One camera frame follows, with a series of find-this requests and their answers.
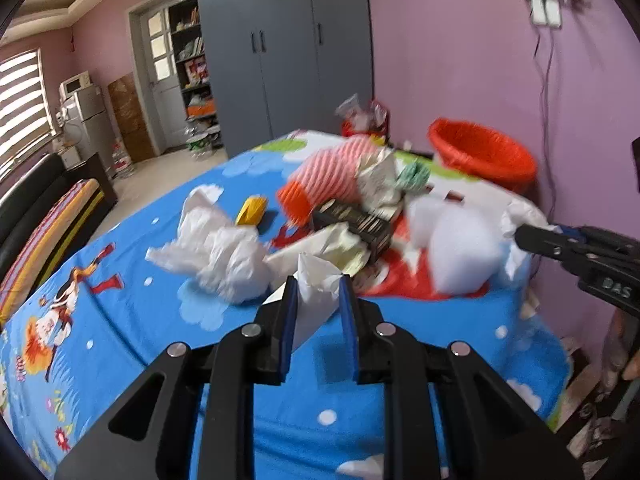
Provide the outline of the grey blue wardrobe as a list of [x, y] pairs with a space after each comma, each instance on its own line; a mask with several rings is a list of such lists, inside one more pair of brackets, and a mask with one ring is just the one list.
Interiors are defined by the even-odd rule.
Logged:
[[198, 0], [228, 156], [297, 129], [340, 133], [336, 108], [373, 96], [369, 0]]

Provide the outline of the white paper piece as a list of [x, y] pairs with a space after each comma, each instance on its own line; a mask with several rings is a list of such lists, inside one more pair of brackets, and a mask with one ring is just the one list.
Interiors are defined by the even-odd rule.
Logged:
[[271, 271], [271, 294], [265, 304], [280, 300], [284, 283], [292, 275], [297, 281], [297, 314], [293, 351], [304, 344], [338, 308], [338, 293], [343, 273], [332, 262], [301, 252], [297, 255], [266, 258]]

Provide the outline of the cartoon printed blue tablecloth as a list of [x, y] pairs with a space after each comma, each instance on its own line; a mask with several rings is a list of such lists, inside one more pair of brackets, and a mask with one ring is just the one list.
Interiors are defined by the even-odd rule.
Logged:
[[[105, 410], [170, 344], [213, 344], [250, 322], [258, 301], [234, 306], [145, 260], [177, 233], [184, 201], [236, 214], [270, 202], [314, 152], [347, 139], [298, 130], [235, 156], [125, 220], [62, 265], [1, 333], [1, 474], [50, 479]], [[426, 253], [398, 224], [362, 286], [384, 318], [443, 347], [468, 342], [546, 422], [558, 414], [570, 362], [525, 301], [526, 281], [492, 278], [475, 294], [434, 291]], [[256, 472], [262, 479], [378, 479], [383, 390], [349, 374], [342, 326], [330, 318], [292, 357], [285, 383], [255, 392]]]

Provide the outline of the dark shelving unit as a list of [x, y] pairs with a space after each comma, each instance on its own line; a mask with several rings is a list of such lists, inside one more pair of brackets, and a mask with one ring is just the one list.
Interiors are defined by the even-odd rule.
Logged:
[[172, 45], [186, 110], [186, 140], [197, 133], [212, 135], [213, 151], [221, 141], [217, 105], [213, 96], [198, 0], [181, 0], [168, 8]]

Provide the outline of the pink foam net sleeve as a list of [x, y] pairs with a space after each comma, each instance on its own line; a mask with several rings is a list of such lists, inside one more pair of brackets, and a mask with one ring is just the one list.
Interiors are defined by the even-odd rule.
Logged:
[[368, 136], [352, 136], [333, 148], [310, 155], [277, 192], [277, 200], [291, 226], [303, 226], [314, 211], [331, 198], [358, 202], [360, 159], [378, 156], [381, 147]]

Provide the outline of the clear water jug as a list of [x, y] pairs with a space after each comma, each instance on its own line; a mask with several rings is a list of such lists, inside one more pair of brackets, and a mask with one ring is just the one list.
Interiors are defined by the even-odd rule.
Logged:
[[128, 178], [134, 172], [134, 163], [132, 162], [124, 144], [116, 139], [112, 151], [113, 168], [115, 174], [119, 178]]

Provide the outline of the black printed box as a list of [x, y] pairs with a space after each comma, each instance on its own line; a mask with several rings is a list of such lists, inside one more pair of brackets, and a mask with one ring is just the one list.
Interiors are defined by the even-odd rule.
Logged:
[[346, 223], [349, 232], [367, 244], [371, 262], [378, 260], [392, 244], [392, 224], [354, 204], [328, 200], [312, 211], [311, 224], [315, 231], [337, 223]]

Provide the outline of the red bag with plastic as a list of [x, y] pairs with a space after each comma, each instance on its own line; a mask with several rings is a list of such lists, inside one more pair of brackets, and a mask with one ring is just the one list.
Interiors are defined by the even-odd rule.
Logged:
[[354, 93], [334, 110], [334, 115], [340, 118], [342, 136], [365, 134], [382, 143], [388, 141], [390, 111], [378, 100], [362, 105], [358, 94]]

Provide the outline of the crumpled white plastic bag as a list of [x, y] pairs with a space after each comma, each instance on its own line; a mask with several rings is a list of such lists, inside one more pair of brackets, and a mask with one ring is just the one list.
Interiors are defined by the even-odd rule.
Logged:
[[212, 191], [211, 186], [194, 188], [182, 205], [176, 238], [149, 248], [145, 260], [192, 278], [229, 304], [242, 304], [269, 288], [267, 248], [254, 226], [238, 226], [210, 199]]

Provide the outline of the striped sofa cushion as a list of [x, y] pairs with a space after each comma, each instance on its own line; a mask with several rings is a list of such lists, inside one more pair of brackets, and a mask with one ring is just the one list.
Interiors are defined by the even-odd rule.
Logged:
[[1, 279], [1, 323], [56, 271], [62, 253], [104, 196], [96, 180], [80, 180], [54, 204]]

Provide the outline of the striped window blind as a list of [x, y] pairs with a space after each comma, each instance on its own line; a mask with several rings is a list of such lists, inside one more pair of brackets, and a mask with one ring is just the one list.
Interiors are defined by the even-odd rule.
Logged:
[[0, 177], [9, 177], [54, 135], [39, 49], [0, 66]]

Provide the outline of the crumpled beige paper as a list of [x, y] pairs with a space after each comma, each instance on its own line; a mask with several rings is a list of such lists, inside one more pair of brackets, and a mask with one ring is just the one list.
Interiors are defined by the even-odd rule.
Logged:
[[329, 261], [348, 275], [357, 274], [371, 257], [368, 245], [349, 231], [346, 222], [341, 222], [326, 226], [277, 250], [265, 258], [265, 263], [270, 267], [273, 278], [286, 278], [297, 270], [298, 256], [303, 254]]

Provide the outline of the green white crumpled wrapper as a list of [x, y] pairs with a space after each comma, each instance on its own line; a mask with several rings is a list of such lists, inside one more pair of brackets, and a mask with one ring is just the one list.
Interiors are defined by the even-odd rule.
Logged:
[[431, 177], [431, 170], [422, 162], [410, 162], [406, 165], [396, 179], [395, 185], [398, 190], [405, 193], [422, 193], [426, 190], [428, 180]]

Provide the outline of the grey door with windows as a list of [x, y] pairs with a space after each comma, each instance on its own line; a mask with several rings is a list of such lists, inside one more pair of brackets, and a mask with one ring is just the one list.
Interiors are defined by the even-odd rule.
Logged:
[[146, 76], [153, 110], [160, 124], [160, 151], [166, 152], [183, 144], [186, 110], [182, 102], [180, 82], [172, 45], [168, 8], [170, 1], [151, 6], [140, 14], [140, 32]]

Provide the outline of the red lined trash bin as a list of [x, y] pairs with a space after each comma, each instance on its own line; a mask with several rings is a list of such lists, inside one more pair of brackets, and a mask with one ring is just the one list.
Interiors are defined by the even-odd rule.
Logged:
[[450, 169], [514, 193], [526, 192], [536, 181], [534, 156], [499, 130], [475, 122], [437, 118], [427, 136], [439, 159]]

